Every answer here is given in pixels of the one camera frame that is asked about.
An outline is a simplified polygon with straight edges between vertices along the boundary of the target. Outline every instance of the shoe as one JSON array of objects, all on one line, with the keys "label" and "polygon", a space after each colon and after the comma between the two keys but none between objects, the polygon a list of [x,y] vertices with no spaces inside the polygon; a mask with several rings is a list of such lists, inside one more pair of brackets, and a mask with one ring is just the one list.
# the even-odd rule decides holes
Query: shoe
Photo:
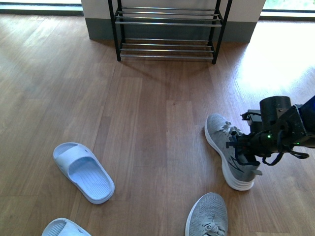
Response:
[{"label": "shoe", "polygon": [[186,222],[185,236],[226,236],[227,210],[216,193],[203,195],[193,205]]},{"label": "shoe", "polygon": [[79,143],[60,144],[55,148],[53,157],[61,172],[91,203],[104,203],[114,194],[113,180],[86,146]]},{"label": "shoe", "polygon": [[253,187],[256,175],[262,175],[257,170],[260,162],[249,161],[243,154],[235,155],[235,148],[226,148],[226,142],[233,142],[233,136],[242,132],[231,122],[219,114],[210,115],[205,123],[205,135],[208,143],[219,153],[222,159],[222,171],[227,184],[239,191]]},{"label": "shoe", "polygon": [[66,218],[50,222],[41,236],[91,236],[85,229]]}]

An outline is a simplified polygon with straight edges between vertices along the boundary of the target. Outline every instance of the sneaker sole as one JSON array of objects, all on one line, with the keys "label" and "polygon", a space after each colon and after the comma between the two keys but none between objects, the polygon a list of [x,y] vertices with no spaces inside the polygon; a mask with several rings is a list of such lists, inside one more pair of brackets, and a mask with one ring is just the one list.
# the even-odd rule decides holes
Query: sneaker sole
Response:
[{"label": "sneaker sole", "polygon": [[206,135],[206,139],[207,139],[208,143],[211,145],[211,147],[213,147],[217,151],[217,153],[221,157],[223,176],[224,176],[227,184],[231,188],[238,190],[238,191],[250,190],[254,185],[254,181],[244,182],[244,181],[240,181],[234,177],[234,175],[232,174],[232,172],[228,166],[228,162],[225,158],[225,155],[223,154],[223,152],[218,148],[218,146],[215,144],[215,142],[210,137],[210,134],[209,134],[208,129],[207,129],[207,121],[205,122],[205,135]]}]

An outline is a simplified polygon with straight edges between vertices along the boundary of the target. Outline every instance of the shoe logo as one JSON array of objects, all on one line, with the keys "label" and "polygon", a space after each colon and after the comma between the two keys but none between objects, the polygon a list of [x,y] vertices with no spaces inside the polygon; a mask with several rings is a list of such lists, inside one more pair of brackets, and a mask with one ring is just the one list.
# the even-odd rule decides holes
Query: shoe logo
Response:
[{"label": "shoe logo", "polygon": [[236,169],[236,170],[238,170],[238,171],[244,173],[244,171],[242,171],[242,170],[237,166],[237,160],[236,160],[233,156],[230,156],[230,158],[231,158],[231,161],[232,161],[232,162],[228,161],[228,163],[231,165],[231,167],[233,167],[234,169]]}]

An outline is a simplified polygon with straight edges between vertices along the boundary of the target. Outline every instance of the white wall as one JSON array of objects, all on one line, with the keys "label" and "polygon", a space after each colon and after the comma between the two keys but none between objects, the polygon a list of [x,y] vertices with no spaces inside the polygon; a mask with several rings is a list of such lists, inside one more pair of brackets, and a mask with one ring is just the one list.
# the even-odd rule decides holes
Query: white wall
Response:
[{"label": "white wall", "polygon": [[[110,19],[108,1],[106,0],[81,0],[86,18]],[[114,12],[117,1],[112,0]],[[233,0],[228,21],[257,22],[266,0]],[[182,8],[213,8],[214,0],[122,0],[123,6],[157,6],[157,7],[182,7]],[[224,13],[227,0],[221,0],[220,10]]]}]

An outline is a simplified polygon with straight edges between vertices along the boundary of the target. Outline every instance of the metal shoe rack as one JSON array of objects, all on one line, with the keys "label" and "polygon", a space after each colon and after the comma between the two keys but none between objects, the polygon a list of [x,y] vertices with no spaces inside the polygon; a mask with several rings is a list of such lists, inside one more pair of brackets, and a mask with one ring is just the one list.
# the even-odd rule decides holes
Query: metal shoe rack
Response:
[{"label": "metal shoe rack", "polygon": [[[112,0],[108,0],[109,11],[114,34],[117,60],[122,57],[153,58],[153,59],[202,59],[217,62],[224,29],[231,9],[232,0],[228,0],[224,18],[219,7],[221,0],[216,1],[213,9],[166,8],[166,7],[128,7],[122,6],[117,0],[114,12]],[[119,25],[121,39],[118,39]],[[172,39],[172,38],[126,38],[125,26],[180,26],[208,28],[208,38],[203,39]],[[215,29],[219,29],[216,45],[213,43]]]}]

